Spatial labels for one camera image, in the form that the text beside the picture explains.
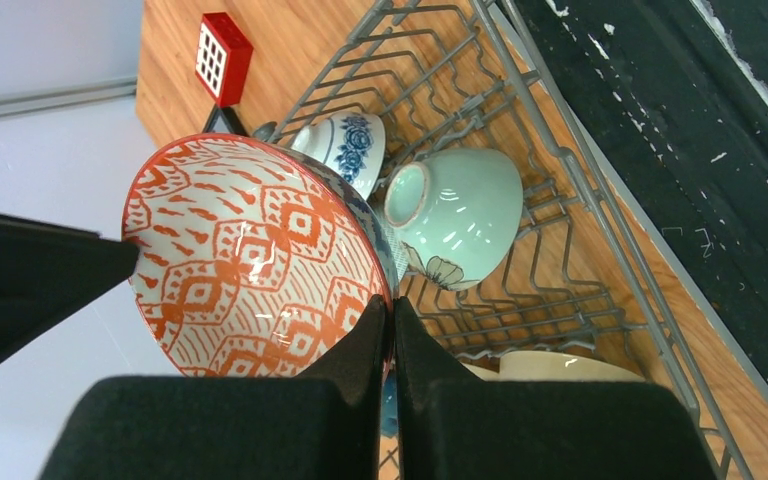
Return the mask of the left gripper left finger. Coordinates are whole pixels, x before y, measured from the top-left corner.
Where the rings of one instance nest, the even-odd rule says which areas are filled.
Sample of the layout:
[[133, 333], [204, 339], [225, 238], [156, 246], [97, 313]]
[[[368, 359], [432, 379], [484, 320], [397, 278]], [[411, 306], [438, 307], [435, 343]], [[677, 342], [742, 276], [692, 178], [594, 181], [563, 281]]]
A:
[[119, 376], [76, 404], [45, 479], [374, 479], [388, 309], [292, 378]]

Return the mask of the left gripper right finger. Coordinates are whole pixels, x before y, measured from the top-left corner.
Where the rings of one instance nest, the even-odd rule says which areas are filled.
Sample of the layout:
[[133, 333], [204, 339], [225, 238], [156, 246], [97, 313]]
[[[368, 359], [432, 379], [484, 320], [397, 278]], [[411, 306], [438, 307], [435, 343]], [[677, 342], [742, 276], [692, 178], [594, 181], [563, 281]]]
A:
[[646, 382], [485, 381], [393, 304], [405, 479], [712, 479], [688, 412]]

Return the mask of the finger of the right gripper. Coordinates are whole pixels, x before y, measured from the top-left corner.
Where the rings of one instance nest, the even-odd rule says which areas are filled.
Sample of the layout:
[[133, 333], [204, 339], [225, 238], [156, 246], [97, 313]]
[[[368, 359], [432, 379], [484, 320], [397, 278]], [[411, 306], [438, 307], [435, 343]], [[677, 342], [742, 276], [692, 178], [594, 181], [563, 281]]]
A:
[[136, 245], [0, 214], [0, 364], [128, 279]]

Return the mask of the blue zigzag red bowl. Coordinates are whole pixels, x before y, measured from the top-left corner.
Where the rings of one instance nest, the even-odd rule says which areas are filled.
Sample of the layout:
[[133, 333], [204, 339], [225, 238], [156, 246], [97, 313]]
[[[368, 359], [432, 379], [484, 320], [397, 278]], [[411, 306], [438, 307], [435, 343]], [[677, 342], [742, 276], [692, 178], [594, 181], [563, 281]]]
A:
[[139, 250], [138, 310], [187, 376], [291, 377], [390, 303], [398, 271], [367, 201], [326, 166], [232, 134], [159, 149], [121, 235]]

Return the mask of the white blue floral bowl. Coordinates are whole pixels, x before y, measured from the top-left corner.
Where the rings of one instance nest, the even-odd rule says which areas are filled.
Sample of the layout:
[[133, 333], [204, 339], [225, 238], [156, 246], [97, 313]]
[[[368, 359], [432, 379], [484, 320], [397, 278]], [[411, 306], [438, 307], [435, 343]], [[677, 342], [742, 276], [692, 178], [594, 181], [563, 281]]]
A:
[[291, 149], [318, 160], [368, 198], [383, 166], [385, 125], [376, 115], [337, 112], [303, 127]]

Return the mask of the grey wire dish rack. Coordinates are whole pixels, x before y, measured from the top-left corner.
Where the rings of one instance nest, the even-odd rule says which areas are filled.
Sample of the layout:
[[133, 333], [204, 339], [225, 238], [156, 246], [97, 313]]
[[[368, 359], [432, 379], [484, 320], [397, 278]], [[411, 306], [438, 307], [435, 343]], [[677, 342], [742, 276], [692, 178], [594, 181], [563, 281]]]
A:
[[768, 479], [768, 394], [745, 355], [607, 164], [544, 148], [577, 147], [494, 1], [327, 1], [318, 24], [358, 15], [301, 98], [259, 138], [289, 145], [342, 112], [381, 117], [385, 165], [446, 148], [486, 147], [515, 163], [524, 193], [516, 239], [460, 292], [409, 273], [401, 289], [429, 332], [461, 360], [495, 366], [521, 350], [606, 361], [670, 387], [690, 410], [724, 479]]

